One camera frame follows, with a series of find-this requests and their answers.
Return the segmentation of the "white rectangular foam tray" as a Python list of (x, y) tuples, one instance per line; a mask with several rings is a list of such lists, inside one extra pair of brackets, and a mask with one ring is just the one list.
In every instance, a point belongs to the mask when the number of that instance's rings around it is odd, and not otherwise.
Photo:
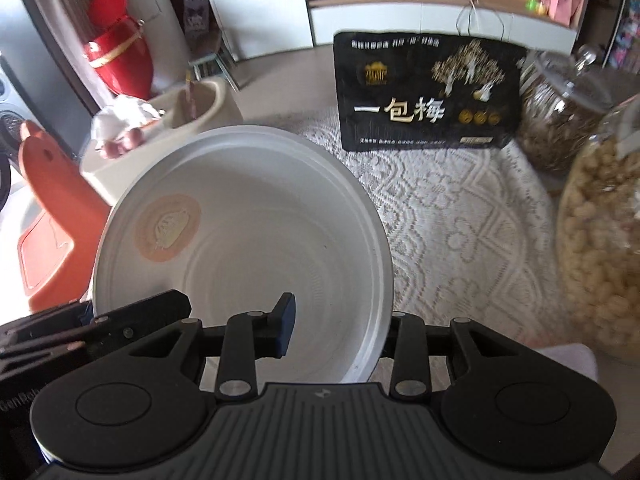
[(599, 381), (596, 356), (584, 344), (561, 344), (560, 346), (537, 349), (537, 352), (594, 382)]

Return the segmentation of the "glass jar of peanuts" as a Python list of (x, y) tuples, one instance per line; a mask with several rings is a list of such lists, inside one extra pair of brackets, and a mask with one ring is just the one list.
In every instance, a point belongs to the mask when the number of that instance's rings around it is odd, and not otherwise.
[(578, 330), (639, 361), (639, 97), (606, 114), (574, 159), (556, 222), (561, 289)]

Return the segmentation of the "pink egg-shaped toy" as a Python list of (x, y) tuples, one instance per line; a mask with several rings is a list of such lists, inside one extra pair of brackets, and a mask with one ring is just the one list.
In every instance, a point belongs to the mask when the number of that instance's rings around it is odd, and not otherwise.
[(119, 158), (125, 155), (144, 142), (144, 134), (140, 128), (131, 128), (123, 132), (113, 140), (105, 140), (102, 144), (101, 155), (106, 159)]

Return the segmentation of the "glass jar of dark seeds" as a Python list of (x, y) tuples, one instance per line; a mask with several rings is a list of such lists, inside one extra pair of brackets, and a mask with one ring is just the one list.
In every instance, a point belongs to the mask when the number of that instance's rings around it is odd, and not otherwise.
[(537, 51), (521, 76), (522, 118), (515, 139), (529, 162), (565, 174), (613, 99), (597, 64), (598, 50)]

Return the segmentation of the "white lace tablecloth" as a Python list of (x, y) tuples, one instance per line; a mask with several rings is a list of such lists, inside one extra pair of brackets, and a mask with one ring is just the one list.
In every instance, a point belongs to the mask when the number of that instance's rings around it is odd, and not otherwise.
[(349, 153), (337, 110), (260, 118), (335, 156), (368, 192), (394, 264), (394, 307), (430, 324), (472, 318), (532, 348), (569, 344), (554, 210), (515, 143), (501, 150)]

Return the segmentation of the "red vase gold band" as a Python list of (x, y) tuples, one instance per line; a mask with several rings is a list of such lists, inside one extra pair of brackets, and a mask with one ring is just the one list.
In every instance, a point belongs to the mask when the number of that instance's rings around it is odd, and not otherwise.
[(151, 96), (153, 61), (144, 21), (128, 14), (128, 0), (91, 0), (88, 19), (98, 34), (84, 45), (85, 59), (104, 84), (119, 96)]

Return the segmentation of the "white paper bowl orange print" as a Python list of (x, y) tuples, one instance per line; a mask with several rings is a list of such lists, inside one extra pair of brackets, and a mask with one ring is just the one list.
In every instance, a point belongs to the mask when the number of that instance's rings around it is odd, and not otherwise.
[(175, 289), (194, 318), (296, 300), (290, 346), (260, 382), (364, 382), (392, 315), (390, 246), (368, 193), (321, 146), (277, 128), (194, 136), (129, 185), (108, 218), (92, 302), (105, 314)]

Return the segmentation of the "black snack bag gold text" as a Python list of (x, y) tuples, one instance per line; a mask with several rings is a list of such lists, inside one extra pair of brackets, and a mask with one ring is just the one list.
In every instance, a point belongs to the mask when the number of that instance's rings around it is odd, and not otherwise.
[(526, 54), (516, 44), (473, 36), (338, 32), (342, 147), (504, 148), (521, 121)]

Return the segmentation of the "cream plastic organizer box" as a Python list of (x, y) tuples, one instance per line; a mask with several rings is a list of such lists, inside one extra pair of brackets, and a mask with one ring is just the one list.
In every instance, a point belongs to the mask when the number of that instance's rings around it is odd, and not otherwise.
[[(82, 176), (111, 206), (154, 162), (194, 136), (243, 122), (228, 82), (220, 77), (171, 90), (149, 102), (137, 101), (135, 106), (124, 106), (125, 100), (114, 100), (93, 118), (92, 140), (80, 162)], [(101, 141), (111, 138), (112, 130), (124, 133), (134, 127), (143, 132), (140, 146), (115, 159), (101, 155)]]

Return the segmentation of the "orange plastic chair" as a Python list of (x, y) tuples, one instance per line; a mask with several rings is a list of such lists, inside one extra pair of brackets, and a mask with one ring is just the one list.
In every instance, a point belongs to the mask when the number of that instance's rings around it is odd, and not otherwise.
[(111, 211), (46, 130), (25, 120), (18, 164), (40, 213), (17, 243), (29, 310), (40, 312), (85, 295)]

